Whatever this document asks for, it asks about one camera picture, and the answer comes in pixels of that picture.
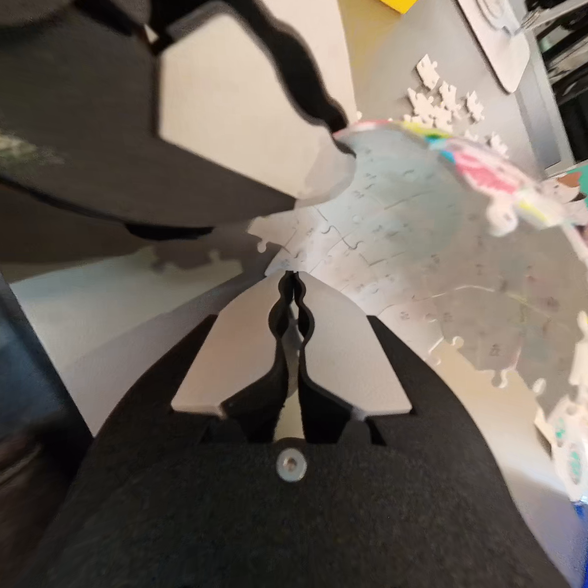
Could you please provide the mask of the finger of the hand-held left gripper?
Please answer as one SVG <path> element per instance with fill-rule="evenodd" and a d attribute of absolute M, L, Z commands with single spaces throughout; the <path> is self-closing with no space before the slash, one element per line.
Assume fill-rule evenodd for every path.
<path fill-rule="evenodd" d="M 358 121 L 350 58 L 337 1 L 264 1 L 269 12 L 291 26 L 316 61 L 328 94 L 349 122 Z"/>
<path fill-rule="evenodd" d="M 167 26 L 159 136 L 291 197 L 325 202 L 356 168 L 348 126 L 301 36 L 263 1 L 201 1 Z"/>

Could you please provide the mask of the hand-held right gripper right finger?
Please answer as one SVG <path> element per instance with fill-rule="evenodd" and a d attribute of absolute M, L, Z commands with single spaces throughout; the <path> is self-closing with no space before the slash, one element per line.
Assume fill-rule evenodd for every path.
<path fill-rule="evenodd" d="M 354 416 L 404 415 L 408 399 L 364 311 L 347 296 L 307 272 L 299 309 L 309 313 L 304 346 L 311 384 L 327 391 Z"/>

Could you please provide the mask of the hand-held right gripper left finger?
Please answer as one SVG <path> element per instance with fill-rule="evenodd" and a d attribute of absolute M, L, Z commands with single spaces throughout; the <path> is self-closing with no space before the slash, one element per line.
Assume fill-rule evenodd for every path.
<path fill-rule="evenodd" d="M 289 325 L 291 277 L 275 272 L 220 311 L 171 401 L 174 411 L 228 416 L 231 397 L 270 375 Z"/>

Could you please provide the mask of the partly built colourful puzzle ball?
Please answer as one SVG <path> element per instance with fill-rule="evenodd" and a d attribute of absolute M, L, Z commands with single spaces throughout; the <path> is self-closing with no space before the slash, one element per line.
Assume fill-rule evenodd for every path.
<path fill-rule="evenodd" d="M 497 387 L 516 372 L 575 503 L 587 503 L 587 246 L 564 207 L 502 155 L 415 123 L 335 134 L 355 177 L 331 201 L 257 217 L 266 273 L 305 271 L 431 359 L 457 343 Z"/>

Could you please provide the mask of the group of white puzzle pieces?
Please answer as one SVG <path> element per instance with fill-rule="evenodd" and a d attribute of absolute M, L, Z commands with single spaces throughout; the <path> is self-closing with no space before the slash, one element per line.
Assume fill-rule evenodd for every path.
<path fill-rule="evenodd" d="M 437 69 L 437 61 L 428 54 L 416 63 L 420 89 L 407 89 L 411 111 L 403 115 L 403 122 L 483 143 L 508 158 L 509 148 L 497 132 L 481 136 L 475 131 L 476 125 L 484 121 L 484 106 L 477 93 L 471 91 L 461 96 L 457 87 L 442 79 Z"/>

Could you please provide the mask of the printed puzzle box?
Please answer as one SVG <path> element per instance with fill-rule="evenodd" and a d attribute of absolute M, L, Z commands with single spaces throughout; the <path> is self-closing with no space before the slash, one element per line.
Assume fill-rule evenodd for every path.
<path fill-rule="evenodd" d="M 587 198 L 587 160 L 548 178 L 548 189 L 562 204 L 585 201 Z"/>

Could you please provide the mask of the white flat pad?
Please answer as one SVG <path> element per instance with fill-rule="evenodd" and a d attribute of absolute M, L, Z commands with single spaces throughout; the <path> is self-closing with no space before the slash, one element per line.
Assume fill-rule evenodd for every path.
<path fill-rule="evenodd" d="M 502 89 L 514 93 L 530 48 L 513 1 L 458 1 L 458 5 Z"/>

